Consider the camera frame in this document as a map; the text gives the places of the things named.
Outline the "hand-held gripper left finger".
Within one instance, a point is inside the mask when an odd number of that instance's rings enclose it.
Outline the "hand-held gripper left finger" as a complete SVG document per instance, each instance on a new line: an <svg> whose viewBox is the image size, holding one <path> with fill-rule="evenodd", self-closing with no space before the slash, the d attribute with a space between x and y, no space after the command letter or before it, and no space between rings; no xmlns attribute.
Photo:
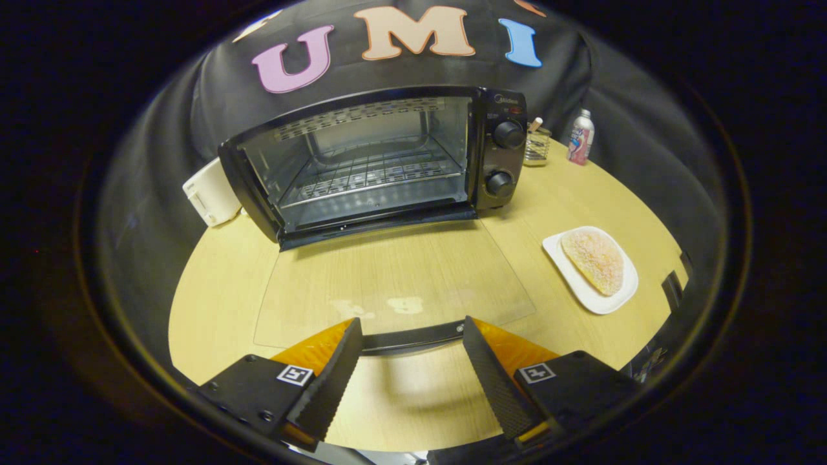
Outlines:
<svg viewBox="0 0 827 465"><path fill-rule="evenodd" d="M313 452L333 423L362 341L360 318L350 318L271 358L245 355L197 392L257 435Z"/></svg>

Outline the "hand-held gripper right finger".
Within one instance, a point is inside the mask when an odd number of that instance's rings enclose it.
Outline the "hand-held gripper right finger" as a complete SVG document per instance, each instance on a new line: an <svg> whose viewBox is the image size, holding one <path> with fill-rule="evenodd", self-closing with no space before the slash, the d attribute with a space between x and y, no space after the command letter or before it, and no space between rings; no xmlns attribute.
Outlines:
<svg viewBox="0 0 827 465"><path fill-rule="evenodd" d="M577 435L642 388L586 351L558 355L470 316L463 347L505 438L520 448Z"/></svg>

